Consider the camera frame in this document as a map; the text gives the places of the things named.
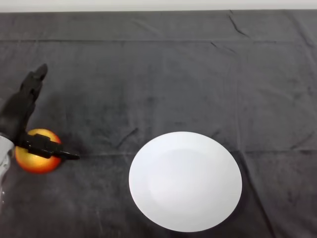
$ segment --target white plate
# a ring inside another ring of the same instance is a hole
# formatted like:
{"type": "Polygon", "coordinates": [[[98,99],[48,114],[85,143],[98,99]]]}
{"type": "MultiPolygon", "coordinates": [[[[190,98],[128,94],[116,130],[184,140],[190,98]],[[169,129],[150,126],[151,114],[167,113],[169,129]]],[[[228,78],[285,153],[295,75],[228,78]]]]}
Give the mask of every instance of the white plate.
{"type": "Polygon", "coordinates": [[[129,185],[145,216],[180,232],[218,225],[233,212],[242,191],[232,155],[192,132],[161,135],[143,146],[132,162],[129,185]]]}

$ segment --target table surface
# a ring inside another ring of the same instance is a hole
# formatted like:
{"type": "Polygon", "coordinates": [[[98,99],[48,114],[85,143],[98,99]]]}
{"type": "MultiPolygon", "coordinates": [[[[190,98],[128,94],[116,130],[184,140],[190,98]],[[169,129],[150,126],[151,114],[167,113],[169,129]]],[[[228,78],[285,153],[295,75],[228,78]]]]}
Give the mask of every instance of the table surface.
{"type": "Polygon", "coordinates": [[[316,237],[316,25],[317,11],[0,14],[0,104],[47,63],[28,128],[82,157],[46,175],[13,161],[0,237],[316,237]],[[239,164],[243,196],[218,227],[169,231],[131,198],[134,155],[172,131],[239,164]]]}

